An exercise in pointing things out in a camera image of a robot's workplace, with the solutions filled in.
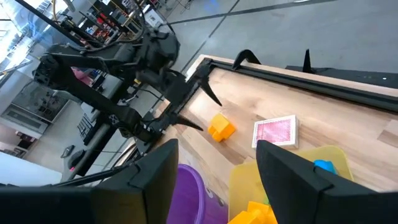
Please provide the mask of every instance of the pink playing card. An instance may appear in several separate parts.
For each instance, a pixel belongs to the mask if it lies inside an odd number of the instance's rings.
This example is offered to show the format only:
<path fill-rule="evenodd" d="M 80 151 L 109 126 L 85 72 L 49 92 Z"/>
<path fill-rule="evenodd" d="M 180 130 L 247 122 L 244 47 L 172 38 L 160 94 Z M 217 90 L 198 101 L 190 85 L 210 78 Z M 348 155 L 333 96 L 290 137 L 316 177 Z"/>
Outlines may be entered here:
<path fill-rule="evenodd" d="M 252 147 L 257 147 L 258 140 L 266 140 L 277 146 L 298 147 L 297 128 L 295 115 L 255 122 Z"/>

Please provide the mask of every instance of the gray floor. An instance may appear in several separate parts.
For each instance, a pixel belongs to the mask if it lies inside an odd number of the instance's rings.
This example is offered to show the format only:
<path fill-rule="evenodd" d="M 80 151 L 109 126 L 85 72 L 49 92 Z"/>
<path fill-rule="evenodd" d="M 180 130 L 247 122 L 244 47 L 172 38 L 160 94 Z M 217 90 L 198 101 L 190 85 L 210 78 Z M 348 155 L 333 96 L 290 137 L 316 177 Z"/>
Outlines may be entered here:
<path fill-rule="evenodd" d="M 193 0 L 190 9 L 184 10 L 169 0 L 173 10 L 160 11 L 169 22 L 178 22 L 289 2 L 292 0 Z M 302 65 L 305 50 L 310 49 L 314 67 L 395 73 L 398 71 L 397 7 L 396 0 L 295 3 L 283 9 L 174 24 L 181 43 L 174 69 L 186 71 L 200 54 L 235 58 L 243 49 L 251 49 L 265 65 Z M 140 100 L 132 102 L 132 107 L 144 114 L 156 99 L 145 92 L 140 96 Z M 69 144 L 68 135 L 75 131 L 81 109 L 71 105 L 64 114 L 38 145 L 42 150 L 30 158 L 54 170 L 59 170 L 59 155 Z M 115 136 L 109 147 L 120 148 L 125 142 L 123 137 Z"/>

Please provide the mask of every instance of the pink object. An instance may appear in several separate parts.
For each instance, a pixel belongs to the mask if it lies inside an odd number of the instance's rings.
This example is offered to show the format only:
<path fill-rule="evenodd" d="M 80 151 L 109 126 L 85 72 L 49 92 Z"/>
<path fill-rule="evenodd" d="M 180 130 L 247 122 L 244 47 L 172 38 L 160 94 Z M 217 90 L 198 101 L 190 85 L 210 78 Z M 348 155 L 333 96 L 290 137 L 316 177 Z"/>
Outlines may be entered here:
<path fill-rule="evenodd" d="M 258 121 L 254 124 L 252 147 L 257 147 L 258 140 L 266 140 L 277 146 L 299 146 L 298 121 L 295 115 L 283 118 Z"/>
<path fill-rule="evenodd" d="M 188 165 L 178 165 L 168 224 L 226 224 L 228 207 L 205 187 L 200 174 Z"/>
<path fill-rule="evenodd" d="M 88 76 L 88 74 L 85 74 L 82 72 L 80 69 L 71 67 L 73 73 L 75 74 L 75 77 L 85 83 L 86 85 L 91 85 L 92 79 Z"/>

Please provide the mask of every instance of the yellow bin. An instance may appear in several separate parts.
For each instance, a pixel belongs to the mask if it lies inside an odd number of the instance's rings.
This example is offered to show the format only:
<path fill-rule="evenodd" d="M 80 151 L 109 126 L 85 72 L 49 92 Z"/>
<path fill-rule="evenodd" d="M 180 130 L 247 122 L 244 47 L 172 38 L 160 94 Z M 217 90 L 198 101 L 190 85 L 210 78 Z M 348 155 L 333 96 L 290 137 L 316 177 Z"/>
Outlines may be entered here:
<path fill-rule="evenodd" d="M 344 152 L 336 146 L 323 146 L 307 151 L 300 151 L 296 154 L 311 162 L 317 159 L 332 161 L 340 176 L 354 181 Z M 256 161 L 238 165 L 232 170 L 231 177 L 229 178 L 228 220 L 245 211 L 249 201 L 268 202 Z"/>

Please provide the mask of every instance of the wooden table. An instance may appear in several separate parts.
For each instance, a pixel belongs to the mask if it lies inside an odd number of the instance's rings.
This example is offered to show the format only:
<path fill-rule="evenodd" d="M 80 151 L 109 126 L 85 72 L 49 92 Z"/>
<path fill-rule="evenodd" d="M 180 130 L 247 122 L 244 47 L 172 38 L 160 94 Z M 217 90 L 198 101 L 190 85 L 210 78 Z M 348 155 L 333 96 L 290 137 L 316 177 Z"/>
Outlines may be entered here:
<path fill-rule="evenodd" d="M 201 55 L 190 67 L 190 76 L 204 57 L 232 63 L 232 60 Z M 246 65 L 298 77 L 337 83 L 367 91 L 398 96 L 398 90 L 335 78 L 294 72 L 265 65 Z M 168 128 L 161 142 L 177 138 L 180 163 L 194 167 L 209 188 L 228 201 L 228 182 L 235 165 L 255 158 L 251 148 L 255 121 L 296 114 L 300 121 L 298 152 L 334 145 L 344 150 L 357 183 L 377 191 L 398 190 L 398 116 L 329 98 L 297 88 L 215 69 L 210 86 L 223 106 L 202 90 L 186 105 L 182 114 L 207 129 L 217 113 L 223 113 L 236 127 L 226 141 L 215 142 L 207 131 L 186 126 Z M 166 107 L 162 104 L 158 113 Z"/>

